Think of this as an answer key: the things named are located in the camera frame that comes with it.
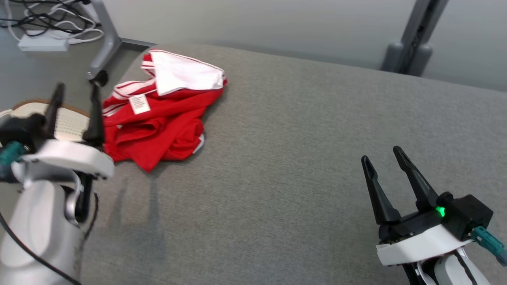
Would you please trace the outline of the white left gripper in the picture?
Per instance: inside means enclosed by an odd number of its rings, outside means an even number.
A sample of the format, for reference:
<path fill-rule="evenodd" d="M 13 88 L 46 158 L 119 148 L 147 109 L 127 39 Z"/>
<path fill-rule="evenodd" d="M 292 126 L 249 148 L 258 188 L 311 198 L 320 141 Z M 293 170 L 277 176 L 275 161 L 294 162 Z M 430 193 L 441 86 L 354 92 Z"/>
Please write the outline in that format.
<path fill-rule="evenodd" d="M 45 110 L 44 133 L 47 140 L 34 154 L 22 155 L 11 164 L 11 171 L 18 182 L 28 186 L 35 181 L 78 183 L 77 173 L 108 179 L 114 176 L 115 165 L 112 159 L 94 147 L 102 147 L 105 142 L 103 112 L 101 104 L 101 85 L 91 81 L 91 108 L 88 128 L 83 132 L 83 143 L 56 140 L 55 128 L 58 110 L 65 99 L 65 84 L 59 82 Z"/>

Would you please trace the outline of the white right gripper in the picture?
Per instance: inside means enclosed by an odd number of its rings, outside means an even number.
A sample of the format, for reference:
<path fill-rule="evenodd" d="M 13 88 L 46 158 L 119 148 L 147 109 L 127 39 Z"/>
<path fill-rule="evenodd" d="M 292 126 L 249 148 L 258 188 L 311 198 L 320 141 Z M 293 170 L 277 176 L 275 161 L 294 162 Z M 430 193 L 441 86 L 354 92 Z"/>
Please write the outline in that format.
<path fill-rule="evenodd" d="M 376 250 L 381 264 L 416 263 L 471 243 L 470 239 L 459 240 L 442 225 L 442 214 L 436 210 L 438 194 L 403 149 L 394 146 L 393 153 L 401 170 L 407 175 L 416 196 L 416 207 L 422 213 L 401 218 L 379 184 L 373 164 L 367 156 L 361 158 L 375 222 L 380 226 L 380 243 Z"/>

